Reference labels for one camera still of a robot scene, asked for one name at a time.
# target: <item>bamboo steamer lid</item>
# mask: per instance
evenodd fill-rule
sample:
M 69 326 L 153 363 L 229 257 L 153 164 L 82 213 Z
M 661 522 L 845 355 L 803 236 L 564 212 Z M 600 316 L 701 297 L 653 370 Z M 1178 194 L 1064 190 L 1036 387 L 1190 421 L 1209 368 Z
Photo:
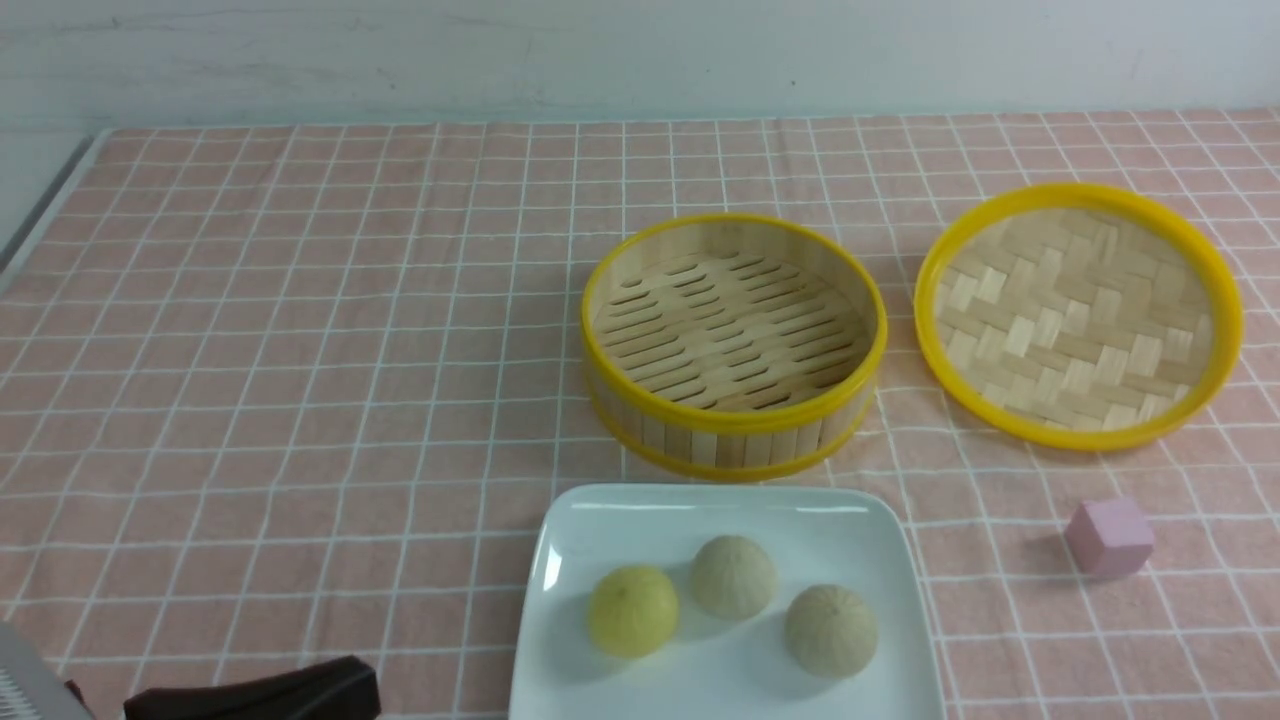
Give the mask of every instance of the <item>bamboo steamer lid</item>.
M 1030 187 L 950 228 L 916 284 L 942 386 L 1024 439 L 1119 450 L 1203 407 L 1239 355 L 1243 311 L 1211 242 L 1115 188 Z

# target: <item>black handle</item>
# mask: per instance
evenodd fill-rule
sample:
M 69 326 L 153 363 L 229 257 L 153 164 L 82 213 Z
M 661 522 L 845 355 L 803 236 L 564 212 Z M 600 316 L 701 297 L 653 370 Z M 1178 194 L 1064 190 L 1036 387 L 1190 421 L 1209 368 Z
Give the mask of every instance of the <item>black handle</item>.
M 150 689 L 124 702 L 125 720 L 374 720 L 381 711 L 378 674 L 351 655 L 234 685 Z

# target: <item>bamboo steamer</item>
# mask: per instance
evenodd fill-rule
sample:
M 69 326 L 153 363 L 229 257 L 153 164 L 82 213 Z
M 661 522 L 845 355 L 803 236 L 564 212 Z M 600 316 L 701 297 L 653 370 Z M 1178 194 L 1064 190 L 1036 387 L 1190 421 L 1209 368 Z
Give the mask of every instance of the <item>bamboo steamer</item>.
M 754 215 L 676 219 L 630 238 L 582 297 L 591 402 L 649 461 L 748 482 L 822 461 L 870 406 L 887 319 L 829 240 Z
M 1212 243 L 1171 210 L 1047 184 L 938 240 L 915 322 L 925 361 L 970 411 L 1032 442 L 1108 451 L 1208 404 L 1240 352 L 1243 307 Z

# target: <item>white wall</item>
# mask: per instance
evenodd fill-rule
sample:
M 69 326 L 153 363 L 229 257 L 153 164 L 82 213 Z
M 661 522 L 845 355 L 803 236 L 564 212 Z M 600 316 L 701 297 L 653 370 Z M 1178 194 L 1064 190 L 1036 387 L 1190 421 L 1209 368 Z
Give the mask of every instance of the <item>white wall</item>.
M 1277 0 L 0 0 L 0 127 L 1265 104 Z

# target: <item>beige steamed bun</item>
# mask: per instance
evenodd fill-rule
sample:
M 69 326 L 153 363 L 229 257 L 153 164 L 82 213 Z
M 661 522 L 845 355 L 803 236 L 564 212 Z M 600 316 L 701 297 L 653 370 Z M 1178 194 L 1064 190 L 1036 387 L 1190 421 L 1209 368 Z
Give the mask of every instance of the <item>beige steamed bun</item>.
M 764 610 L 778 588 L 778 571 L 759 544 L 719 536 L 698 551 L 690 571 L 694 600 L 724 620 L 746 620 Z
M 863 598 L 838 585 L 813 585 L 787 609 L 786 644 L 801 667 L 819 678 L 861 673 L 876 655 L 879 630 Z

